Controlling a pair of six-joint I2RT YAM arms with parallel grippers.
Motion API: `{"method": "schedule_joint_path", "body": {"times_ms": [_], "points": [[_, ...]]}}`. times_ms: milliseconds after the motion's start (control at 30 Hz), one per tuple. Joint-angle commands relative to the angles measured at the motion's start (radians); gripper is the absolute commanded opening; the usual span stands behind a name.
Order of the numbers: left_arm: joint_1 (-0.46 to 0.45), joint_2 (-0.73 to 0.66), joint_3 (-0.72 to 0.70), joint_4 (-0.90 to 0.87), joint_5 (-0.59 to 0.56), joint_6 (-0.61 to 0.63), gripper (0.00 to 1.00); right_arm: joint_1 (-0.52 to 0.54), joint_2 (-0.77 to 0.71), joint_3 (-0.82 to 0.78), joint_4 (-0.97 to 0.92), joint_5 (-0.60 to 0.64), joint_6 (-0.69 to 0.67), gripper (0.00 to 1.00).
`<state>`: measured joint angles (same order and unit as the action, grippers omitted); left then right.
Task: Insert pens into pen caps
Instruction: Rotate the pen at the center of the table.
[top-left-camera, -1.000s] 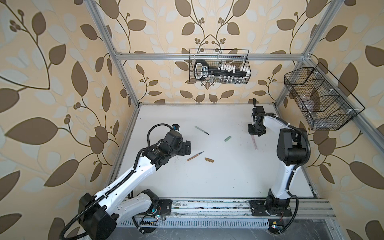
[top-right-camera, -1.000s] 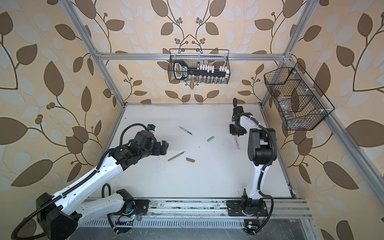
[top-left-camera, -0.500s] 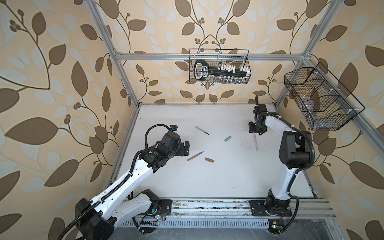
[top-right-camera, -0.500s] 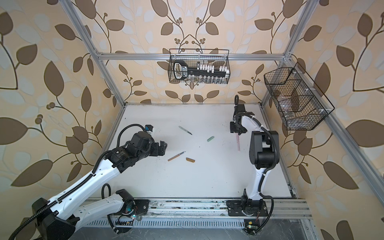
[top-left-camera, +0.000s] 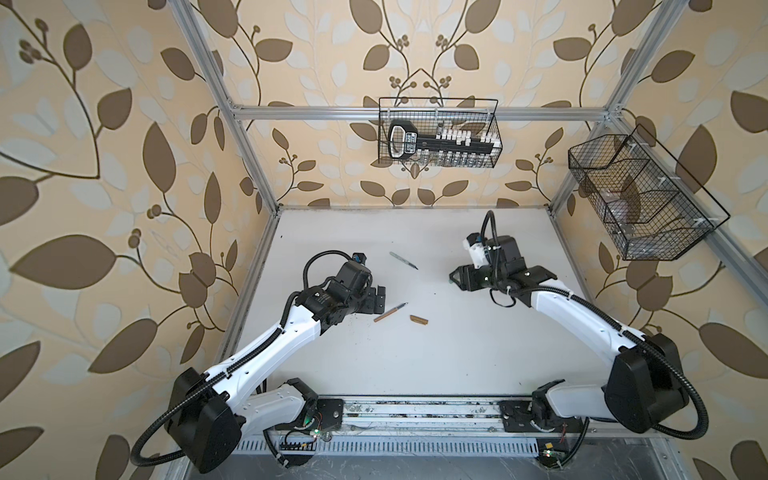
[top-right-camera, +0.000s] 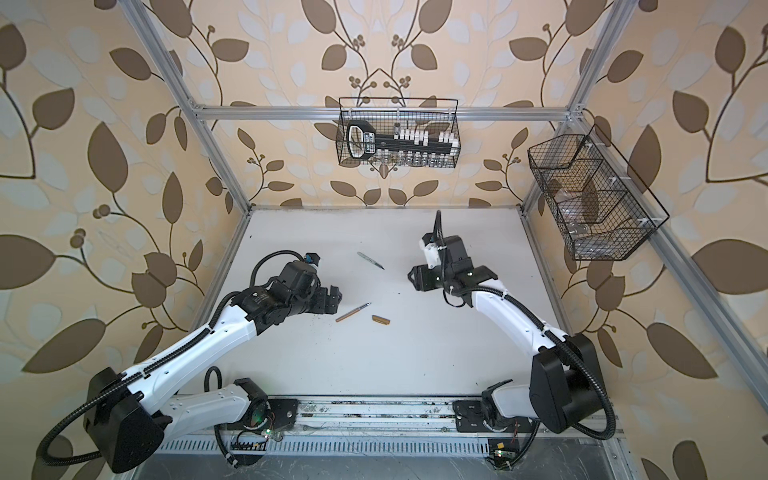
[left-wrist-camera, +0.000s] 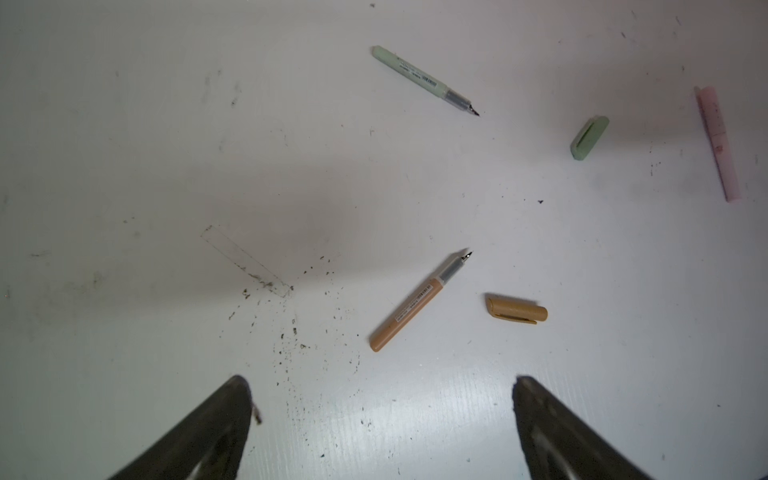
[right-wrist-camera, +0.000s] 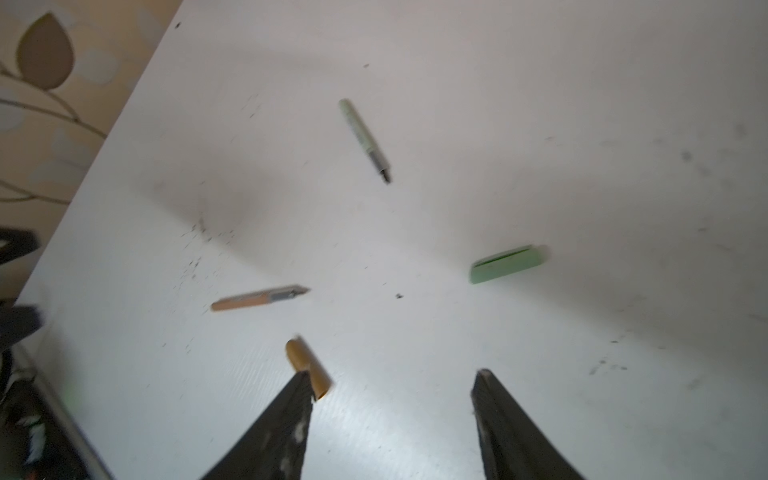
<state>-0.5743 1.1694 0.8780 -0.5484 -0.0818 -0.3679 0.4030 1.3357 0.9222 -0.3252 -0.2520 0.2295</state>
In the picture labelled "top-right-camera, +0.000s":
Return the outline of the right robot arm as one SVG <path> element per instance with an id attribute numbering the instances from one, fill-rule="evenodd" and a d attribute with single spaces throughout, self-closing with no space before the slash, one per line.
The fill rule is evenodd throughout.
<path id="1" fill-rule="evenodd" d="M 501 381 L 481 393 L 487 427 L 502 430 L 528 418 L 554 433 L 573 428 L 597 440 L 614 436 L 616 414 L 609 399 L 594 344 L 540 319 L 514 298 L 496 273 L 475 266 L 462 239 L 438 231 L 419 241 L 426 263 L 408 273 L 421 292 L 439 290 L 488 317 L 526 356 L 528 380 Z"/>

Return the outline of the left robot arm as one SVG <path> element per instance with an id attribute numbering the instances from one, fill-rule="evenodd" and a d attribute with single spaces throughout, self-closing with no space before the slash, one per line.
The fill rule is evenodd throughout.
<path id="1" fill-rule="evenodd" d="M 211 319 L 163 352 L 116 373 L 107 367 L 89 382 L 93 407 L 83 426 L 110 470 L 124 473 L 147 460 L 174 436 L 214 424 L 234 423 L 266 394 L 251 380 L 183 401 L 177 391 L 236 347 L 285 319 L 334 315 L 343 295 L 322 285 L 311 257 L 288 262 L 266 283 L 227 294 Z"/>

